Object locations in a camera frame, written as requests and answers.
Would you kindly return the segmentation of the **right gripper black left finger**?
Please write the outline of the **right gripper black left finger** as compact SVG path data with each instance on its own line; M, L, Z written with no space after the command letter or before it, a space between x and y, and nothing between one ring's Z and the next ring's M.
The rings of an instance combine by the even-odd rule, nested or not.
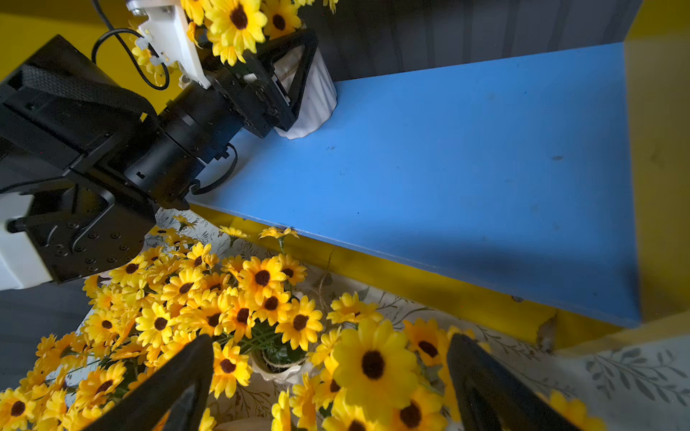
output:
M152 430L166 418L165 430L197 430L210 393L213 365L212 338L200 335L87 429Z

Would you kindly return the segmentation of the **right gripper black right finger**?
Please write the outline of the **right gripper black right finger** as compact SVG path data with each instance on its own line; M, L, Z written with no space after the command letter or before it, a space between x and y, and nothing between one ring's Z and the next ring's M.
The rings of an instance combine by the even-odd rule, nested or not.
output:
M465 335L451 339L447 364L465 430L576 428Z

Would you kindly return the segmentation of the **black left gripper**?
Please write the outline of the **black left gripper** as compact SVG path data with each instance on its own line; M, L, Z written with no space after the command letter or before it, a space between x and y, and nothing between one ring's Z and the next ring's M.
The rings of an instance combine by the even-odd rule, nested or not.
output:
M204 72L244 128L265 138L276 128L288 132L298 120L317 48L314 30L298 30L264 43L243 66L209 55Z

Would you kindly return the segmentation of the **sunflower pot top shelf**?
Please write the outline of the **sunflower pot top shelf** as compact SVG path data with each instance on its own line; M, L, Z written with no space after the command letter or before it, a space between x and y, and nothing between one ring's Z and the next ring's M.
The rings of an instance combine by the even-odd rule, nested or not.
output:
M589 416L586 405L579 399L567 399L559 391L551 391L549 395L537 395L552 409L566 418L571 424L583 431L607 431L607 425L601 418Z

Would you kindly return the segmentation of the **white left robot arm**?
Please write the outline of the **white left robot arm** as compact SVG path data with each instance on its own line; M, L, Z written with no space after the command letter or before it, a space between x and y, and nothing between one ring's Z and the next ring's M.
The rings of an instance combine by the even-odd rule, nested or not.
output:
M199 174L237 159L233 137L264 138L298 119L318 39L268 41L246 64L213 59L210 87L162 112L56 36L1 84L1 287L65 283L114 269L143 247L160 208L185 210Z

